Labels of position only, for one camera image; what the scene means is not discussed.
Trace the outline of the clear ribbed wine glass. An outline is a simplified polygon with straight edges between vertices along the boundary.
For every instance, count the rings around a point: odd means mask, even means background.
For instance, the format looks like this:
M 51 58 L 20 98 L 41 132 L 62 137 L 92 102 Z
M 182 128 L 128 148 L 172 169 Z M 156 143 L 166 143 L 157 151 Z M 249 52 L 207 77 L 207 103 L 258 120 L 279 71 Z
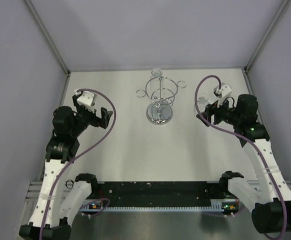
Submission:
M 209 104 L 209 98 L 210 96 L 207 94 L 207 93 L 199 93 L 198 96 L 197 96 L 197 99 L 196 99 L 196 104 L 198 106 L 198 109 L 199 109 L 199 112 L 200 113 L 204 113 L 205 110 L 206 110 L 206 106 Z M 197 119 L 201 119 L 199 114 L 198 114 L 198 111 L 196 109 L 196 105 L 194 104 L 193 105 L 193 108 L 194 108 L 194 115 Z

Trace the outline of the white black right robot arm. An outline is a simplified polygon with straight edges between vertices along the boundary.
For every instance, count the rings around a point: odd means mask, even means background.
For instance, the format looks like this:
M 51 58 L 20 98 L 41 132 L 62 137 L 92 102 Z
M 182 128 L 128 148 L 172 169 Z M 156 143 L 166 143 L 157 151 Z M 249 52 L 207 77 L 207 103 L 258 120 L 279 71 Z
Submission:
M 233 126 L 230 134 L 239 139 L 260 190 L 252 188 L 241 173 L 228 170 L 219 179 L 219 193 L 225 198 L 234 195 L 243 203 L 257 232 L 268 239 L 277 233 L 276 239 L 281 240 L 286 232 L 291 232 L 291 190 L 272 153 L 270 136 L 258 122 L 258 107 L 255 96 L 241 94 L 236 106 L 230 107 L 227 99 L 222 104 L 215 101 L 208 103 L 203 112 L 198 111 L 196 117 L 216 130 L 221 122 Z

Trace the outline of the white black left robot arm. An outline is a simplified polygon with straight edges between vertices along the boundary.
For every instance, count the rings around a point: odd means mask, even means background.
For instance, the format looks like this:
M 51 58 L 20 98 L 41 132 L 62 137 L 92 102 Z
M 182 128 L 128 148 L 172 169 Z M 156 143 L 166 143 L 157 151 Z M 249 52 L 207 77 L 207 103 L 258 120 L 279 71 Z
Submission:
M 64 187 L 74 162 L 99 145 L 113 130 L 117 112 L 102 107 L 96 115 L 95 100 L 103 93 L 81 88 L 72 96 L 75 109 L 60 106 L 53 112 L 52 136 L 46 146 L 44 176 L 34 211 L 27 224 L 21 225 L 19 236 L 24 240 L 68 240 L 72 224 L 87 198 L 98 195 L 95 175 L 80 173 L 69 194 L 63 198 Z M 78 154 L 79 136 L 89 127 L 106 129 L 95 144 Z

